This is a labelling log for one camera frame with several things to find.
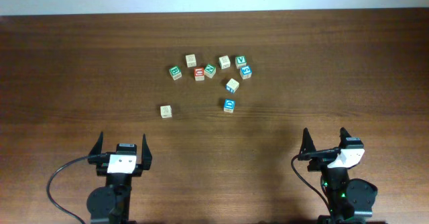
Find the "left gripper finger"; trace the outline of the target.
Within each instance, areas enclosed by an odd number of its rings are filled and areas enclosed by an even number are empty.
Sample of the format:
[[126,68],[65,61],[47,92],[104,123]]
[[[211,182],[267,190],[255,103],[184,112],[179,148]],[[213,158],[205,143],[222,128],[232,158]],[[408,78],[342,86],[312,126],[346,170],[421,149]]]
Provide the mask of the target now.
[[89,164],[98,164],[103,159],[103,154],[101,153],[103,146],[103,132],[100,132],[98,140],[95,145],[92,147],[91,151],[88,153],[88,163]]
[[150,170],[152,159],[153,157],[147,144],[146,136],[143,135],[141,153],[141,165],[143,170]]

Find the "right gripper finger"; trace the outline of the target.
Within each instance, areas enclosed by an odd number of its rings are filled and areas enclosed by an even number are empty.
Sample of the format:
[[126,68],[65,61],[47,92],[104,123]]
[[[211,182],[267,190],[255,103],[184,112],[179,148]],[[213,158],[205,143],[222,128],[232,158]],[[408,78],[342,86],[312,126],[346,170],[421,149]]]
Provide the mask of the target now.
[[305,127],[302,135],[302,144],[298,153],[298,160],[310,160],[315,151],[314,142],[312,141],[308,129]]
[[340,128],[340,139],[341,139],[339,144],[340,148],[345,148],[348,146],[349,144],[349,141],[347,139],[348,137],[351,137],[348,131],[344,127]]

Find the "wooden block number 2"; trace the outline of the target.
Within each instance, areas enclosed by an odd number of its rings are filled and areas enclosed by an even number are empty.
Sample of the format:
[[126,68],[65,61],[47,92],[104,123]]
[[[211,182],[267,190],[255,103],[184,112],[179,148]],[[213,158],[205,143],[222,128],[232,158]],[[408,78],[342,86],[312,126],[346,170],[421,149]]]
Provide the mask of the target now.
[[160,107],[160,115],[164,118],[172,117],[172,107],[170,105],[163,105]]

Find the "blue D wooden block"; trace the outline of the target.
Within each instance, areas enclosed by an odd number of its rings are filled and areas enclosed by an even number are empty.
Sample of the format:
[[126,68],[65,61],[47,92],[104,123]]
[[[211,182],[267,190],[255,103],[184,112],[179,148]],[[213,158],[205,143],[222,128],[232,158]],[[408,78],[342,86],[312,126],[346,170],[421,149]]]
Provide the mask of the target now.
[[232,99],[226,99],[223,106],[223,111],[227,113],[233,113],[235,110],[235,101]]

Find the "blue 5 wooden block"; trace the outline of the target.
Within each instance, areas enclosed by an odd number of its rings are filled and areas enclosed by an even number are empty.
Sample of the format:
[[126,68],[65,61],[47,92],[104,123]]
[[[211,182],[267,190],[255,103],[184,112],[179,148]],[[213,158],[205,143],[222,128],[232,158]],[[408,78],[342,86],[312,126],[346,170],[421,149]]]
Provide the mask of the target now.
[[239,74],[243,80],[251,78],[252,69],[250,66],[243,66],[242,68],[240,68]]

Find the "wooden block blue side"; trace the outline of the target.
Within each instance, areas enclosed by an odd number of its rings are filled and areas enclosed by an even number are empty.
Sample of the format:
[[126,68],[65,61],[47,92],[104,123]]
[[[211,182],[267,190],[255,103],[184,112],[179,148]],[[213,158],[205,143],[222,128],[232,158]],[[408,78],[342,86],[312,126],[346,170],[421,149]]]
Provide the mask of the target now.
[[237,89],[239,88],[239,82],[237,80],[235,80],[234,78],[231,78],[227,84],[225,85],[225,88],[230,92],[230,93],[235,93],[237,91]]

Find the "green V wooden block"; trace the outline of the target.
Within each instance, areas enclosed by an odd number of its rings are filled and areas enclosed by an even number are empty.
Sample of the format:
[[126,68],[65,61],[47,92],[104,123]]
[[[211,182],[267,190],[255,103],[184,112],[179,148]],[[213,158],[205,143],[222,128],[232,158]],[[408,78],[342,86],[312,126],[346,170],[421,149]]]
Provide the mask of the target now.
[[247,59],[245,56],[236,56],[235,57],[235,66],[237,69],[243,68],[247,65]]

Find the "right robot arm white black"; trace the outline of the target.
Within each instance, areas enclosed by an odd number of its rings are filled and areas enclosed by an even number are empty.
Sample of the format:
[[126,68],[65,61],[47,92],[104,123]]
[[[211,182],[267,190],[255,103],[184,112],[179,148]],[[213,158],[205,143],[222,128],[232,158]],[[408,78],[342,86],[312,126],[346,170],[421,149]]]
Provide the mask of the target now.
[[373,215],[372,206],[378,189],[360,178],[349,178],[348,171],[357,166],[365,153],[364,143],[342,127],[337,147],[317,150],[307,128],[304,128],[299,153],[292,158],[307,161],[307,171],[319,172],[321,190],[315,189],[297,171],[296,176],[323,200],[328,215],[318,217],[318,223],[365,223]]

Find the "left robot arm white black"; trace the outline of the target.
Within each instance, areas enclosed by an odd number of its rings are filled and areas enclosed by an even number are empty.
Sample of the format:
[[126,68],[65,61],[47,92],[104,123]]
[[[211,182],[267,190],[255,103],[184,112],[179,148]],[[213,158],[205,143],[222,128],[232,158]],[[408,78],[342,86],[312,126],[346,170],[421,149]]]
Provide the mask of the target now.
[[102,152],[103,134],[88,154],[88,163],[96,166],[97,176],[105,185],[92,191],[86,202],[90,222],[94,224],[132,224],[129,218],[132,179],[151,167],[152,154],[146,137],[142,137],[141,162],[137,162],[135,144],[117,144],[114,152]]

